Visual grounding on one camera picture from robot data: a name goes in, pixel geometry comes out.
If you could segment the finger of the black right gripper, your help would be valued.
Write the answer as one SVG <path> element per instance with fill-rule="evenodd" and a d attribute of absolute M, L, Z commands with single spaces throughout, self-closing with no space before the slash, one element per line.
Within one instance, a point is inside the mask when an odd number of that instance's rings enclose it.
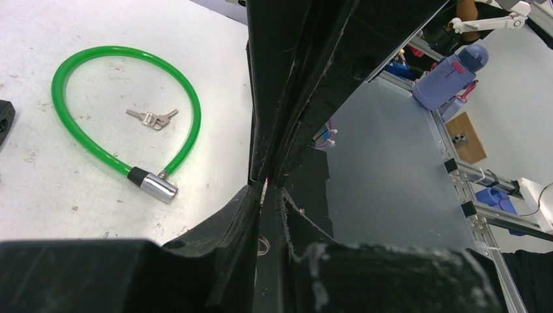
<path fill-rule="evenodd" d="M 444 6 L 445 1 L 345 1 L 329 39 L 305 58 L 270 182 L 282 186 L 315 132 Z"/>
<path fill-rule="evenodd" d="M 275 176 L 298 95 L 308 87 L 331 32 L 356 1 L 247 1 L 247 57 L 253 99 L 249 179 Z"/>

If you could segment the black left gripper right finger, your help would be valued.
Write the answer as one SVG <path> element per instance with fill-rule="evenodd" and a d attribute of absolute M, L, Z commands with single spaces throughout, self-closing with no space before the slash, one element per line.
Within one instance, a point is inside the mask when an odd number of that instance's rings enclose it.
<path fill-rule="evenodd" d="M 506 312 L 472 249 L 341 244 L 278 191 L 285 312 Z"/>

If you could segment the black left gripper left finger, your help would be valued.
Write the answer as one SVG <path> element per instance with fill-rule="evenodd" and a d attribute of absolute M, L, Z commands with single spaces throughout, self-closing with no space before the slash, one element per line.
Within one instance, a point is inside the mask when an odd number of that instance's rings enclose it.
<path fill-rule="evenodd" d="M 2 312 L 251 312 L 260 186 L 157 245 L 146 239 L 1 243 Z"/>

